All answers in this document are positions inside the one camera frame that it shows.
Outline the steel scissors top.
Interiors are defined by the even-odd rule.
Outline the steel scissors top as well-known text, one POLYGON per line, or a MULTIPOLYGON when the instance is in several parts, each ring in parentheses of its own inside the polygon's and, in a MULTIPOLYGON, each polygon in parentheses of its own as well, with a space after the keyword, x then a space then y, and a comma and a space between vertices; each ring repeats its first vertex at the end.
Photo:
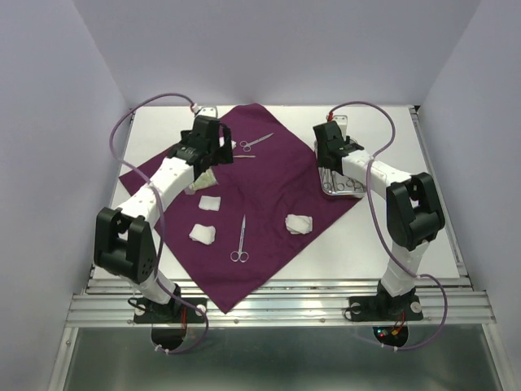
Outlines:
POLYGON ((270 138, 272 135, 273 135, 273 133, 270 133, 270 134, 264 135, 262 137, 259 137, 259 138, 255 139, 255 140, 252 140, 252 141, 249 141, 249 142, 248 141, 241 141, 239 143, 239 146, 243 149, 244 152, 250 152, 251 149, 252 149, 252 146, 265 141, 266 139, 270 138))

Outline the steel scissors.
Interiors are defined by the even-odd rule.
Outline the steel scissors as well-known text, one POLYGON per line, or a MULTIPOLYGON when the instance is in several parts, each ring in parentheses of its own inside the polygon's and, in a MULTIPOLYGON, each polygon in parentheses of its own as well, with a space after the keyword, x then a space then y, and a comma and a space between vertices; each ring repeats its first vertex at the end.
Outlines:
POLYGON ((241 141, 239 143, 239 146, 243 149, 244 152, 250 152, 251 149, 252 149, 252 146, 265 141, 266 139, 270 138, 272 135, 273 135, 273 133, 270 133, 270 134, 264 135, 262 137, 259 137, 259 138, 255 139, 255 140, 252 140, 252 141, 249 141, 249 142, 248 141, 241 141))
POLYGON ((239 246, 238 248, 230 253, 230 260, 232 262, 241 262, 245 263, 249 259, 249 254, 243 249, 244 239, 245 239, 245 230, 246 230, 246 216, 243 216, 243 220, 241 223, 241 230, 239 235, 239 246))

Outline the steel forceps ring handled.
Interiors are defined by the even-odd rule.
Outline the steel forceps ring handled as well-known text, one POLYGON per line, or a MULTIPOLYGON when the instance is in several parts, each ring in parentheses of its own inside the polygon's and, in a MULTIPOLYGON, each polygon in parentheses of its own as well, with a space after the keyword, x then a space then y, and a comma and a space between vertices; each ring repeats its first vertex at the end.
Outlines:
POLYGON ((329 169, 322 168, 321 180, 322 188, 329 191, 332 188, 331 171, 329 169))

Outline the stainless steel instrument tray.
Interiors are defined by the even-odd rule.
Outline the stainless steel instrument tray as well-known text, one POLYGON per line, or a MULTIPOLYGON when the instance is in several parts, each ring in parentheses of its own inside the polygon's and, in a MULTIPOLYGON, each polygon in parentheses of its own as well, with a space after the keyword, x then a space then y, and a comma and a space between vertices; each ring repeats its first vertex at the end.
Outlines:
MULTIPOLYGON (((322 180, 321 180, 321 173, 322 173, 322 167, 319 167, 318 169, 318 175, 321 183, 322 188, 322 180)), ((322 188, 322 192, 327 197, 348 197, 348 198, 363 198, 366 194, 366 188, 363 185, 362 191, 351 191, 345 186, 345 182, 349 177, 343 176, 341 174, 338 174, 337 172, 331 170, 331 181, 332 181, 332 188, 329 191, 326 191, 322 188)))

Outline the steel scissors bottom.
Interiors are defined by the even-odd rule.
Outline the steel scissors bottom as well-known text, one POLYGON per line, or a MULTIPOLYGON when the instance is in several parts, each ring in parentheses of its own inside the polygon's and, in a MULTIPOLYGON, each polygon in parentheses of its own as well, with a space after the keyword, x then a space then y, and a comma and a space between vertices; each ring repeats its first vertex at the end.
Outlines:
POLYGON ((249 254, 243 249, 244 239, 245 239, 245 230, 246 230, 246 216, 243 216, 243 220, 241 223, 241 230, 239 235, 239 246, 238 248, 230 253, 230 260, 232 262, 241 262, 245 263, 249 259, 249 254))

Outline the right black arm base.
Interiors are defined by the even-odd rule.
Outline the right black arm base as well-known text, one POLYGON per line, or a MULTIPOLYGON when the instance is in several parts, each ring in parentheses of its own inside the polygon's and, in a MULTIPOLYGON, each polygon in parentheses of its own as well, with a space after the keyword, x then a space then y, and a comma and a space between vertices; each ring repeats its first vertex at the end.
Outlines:
POLYGON ((348 298, 348 307, 343 316, 355 323, 359 322, 391 322, 423 320, 422 306, 416 295, 416 288, 405 294, 392 297, 381 283, 373 296, 354 296, 348 298))

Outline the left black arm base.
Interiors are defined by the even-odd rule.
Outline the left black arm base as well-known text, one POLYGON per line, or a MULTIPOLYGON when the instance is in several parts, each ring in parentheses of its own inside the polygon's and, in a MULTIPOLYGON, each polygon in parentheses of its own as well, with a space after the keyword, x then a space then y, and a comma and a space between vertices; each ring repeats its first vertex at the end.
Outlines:
POLYGON ((127 303, 134 310, 136 324, 203 324, 204 319, 200 312, 183 305, 173 298, 169 298, 166 305, 157 304, 145 297, 130 297, 127 303))

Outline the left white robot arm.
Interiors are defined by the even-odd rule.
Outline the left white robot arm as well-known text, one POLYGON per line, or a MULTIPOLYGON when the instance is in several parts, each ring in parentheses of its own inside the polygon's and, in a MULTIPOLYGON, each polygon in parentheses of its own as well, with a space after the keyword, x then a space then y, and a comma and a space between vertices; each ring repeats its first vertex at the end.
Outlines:
POLYGON ((153 302, 153 311, 164 321, 181 312, 177 285, 159 272, 160 255, 152 230, 165 227, 164 211, 201 174, 216 165, 233 162, 230 128, 217 118, 197 116, 191 130, 183 131, 151 177, 134 168, 144 184, 114 209, 104 208, 97 217, 94 264, 125 279, 153 302))

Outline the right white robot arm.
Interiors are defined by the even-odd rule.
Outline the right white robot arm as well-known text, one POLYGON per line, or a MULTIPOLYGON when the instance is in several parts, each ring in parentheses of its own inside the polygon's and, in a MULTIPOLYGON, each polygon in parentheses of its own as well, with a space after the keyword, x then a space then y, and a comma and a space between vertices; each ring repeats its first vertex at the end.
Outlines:
POLYGON ((385 292, 374 301, 377 313, 392 318, 404 308, 403 296, 414 288, 429 244, 444 229, 445 219, 433 177, 410 174, 376 160, 364 147, 344 137, 335 121, 313 127, 317 162, 366 188, 368 201, 381 196, 386 203, 387 232, 392 240, 387 269, 380 280, 385 292))

